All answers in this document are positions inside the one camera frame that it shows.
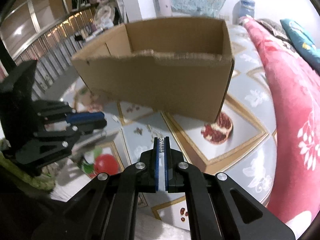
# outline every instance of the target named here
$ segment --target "red blanket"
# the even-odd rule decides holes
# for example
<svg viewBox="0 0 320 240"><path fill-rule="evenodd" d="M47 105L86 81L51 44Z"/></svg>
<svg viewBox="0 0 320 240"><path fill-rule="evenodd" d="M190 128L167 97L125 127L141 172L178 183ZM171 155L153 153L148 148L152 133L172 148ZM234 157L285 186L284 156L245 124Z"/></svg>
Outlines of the red blanket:
<svg viewBox="0 0 320 240"><path fill-rule="evenodd" d="M320 77L254 19L243 22L264 65L276 114L277 166L268 209L297 238L320 205Z"/></svg>

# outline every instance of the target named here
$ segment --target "brown cardboard box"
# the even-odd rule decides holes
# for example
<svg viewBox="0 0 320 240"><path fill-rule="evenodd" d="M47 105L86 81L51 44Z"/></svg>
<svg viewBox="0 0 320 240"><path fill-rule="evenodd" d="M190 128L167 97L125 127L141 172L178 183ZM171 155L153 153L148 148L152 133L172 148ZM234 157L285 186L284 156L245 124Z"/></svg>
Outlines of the brown cardboard box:
<svg viewBox="0 0 320 240"><path fill-rule="evenodd" d="M116 26L72 59L108 97L215 122L234 67L225 21L161 18Z"/></svg>

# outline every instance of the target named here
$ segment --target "pillow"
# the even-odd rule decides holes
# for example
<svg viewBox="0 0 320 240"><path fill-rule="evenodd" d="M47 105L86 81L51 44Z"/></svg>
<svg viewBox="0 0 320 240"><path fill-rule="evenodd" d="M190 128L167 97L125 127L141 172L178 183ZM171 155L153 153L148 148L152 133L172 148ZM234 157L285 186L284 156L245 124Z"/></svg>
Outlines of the pillow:
<svg viewBox="0 0 320 240"><path fill-rule="evenodd" d="M280 22L301 57L320 75L320 49L316 48L311 35L293 20Z"/></svg>

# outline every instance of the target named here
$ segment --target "green leaf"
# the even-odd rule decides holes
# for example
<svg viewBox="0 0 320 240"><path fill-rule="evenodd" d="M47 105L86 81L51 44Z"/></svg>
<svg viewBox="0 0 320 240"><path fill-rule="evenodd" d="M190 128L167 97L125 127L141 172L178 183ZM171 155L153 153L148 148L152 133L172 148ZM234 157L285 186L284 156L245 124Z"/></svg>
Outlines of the green leaf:
<svg viewBox="0 0 320 240"><path fill-rule="evenodd" d="M101 147L95 147L93 150L93 156L96 159L100 154L102 153L102 148Z"/></svg>
<svg viewBox="0 0 320 240"><path fill-rule="evenodd" d="M82 170L84 171L84 173L86 174L90 174L93 173L93 164L82 164Z"/></svg>

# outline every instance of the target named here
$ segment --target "blue gripper pad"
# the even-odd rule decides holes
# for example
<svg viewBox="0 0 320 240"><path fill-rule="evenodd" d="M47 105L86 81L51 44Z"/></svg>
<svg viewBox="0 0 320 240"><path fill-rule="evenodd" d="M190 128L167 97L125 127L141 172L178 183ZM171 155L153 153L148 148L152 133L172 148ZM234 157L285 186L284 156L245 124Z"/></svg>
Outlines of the blue gripper pad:
<svg viewBox="0 0 320 240"><path fill-rule="evenodd" d="M77 114L67 114L66 122L67 123L80 123L80 122L95 122L104 119L104 113L77 113Z"/></svg>
<svg viewBox="0 0 320 240"><path fill-rule="evenodd" d="M159 138L157 139L156 142L156 168L155 168L155 181L156 181L156 191L159 191Z"/></svg>
<svg viewBox="0 0 320 240"><path fill-rule="evenodd" d="M165 185L165 191L168 191L168 163L167 163L167 152L166 152L166 142L164 138L164 145L163 145L163 151L164 151L164 185Z"/></svg>

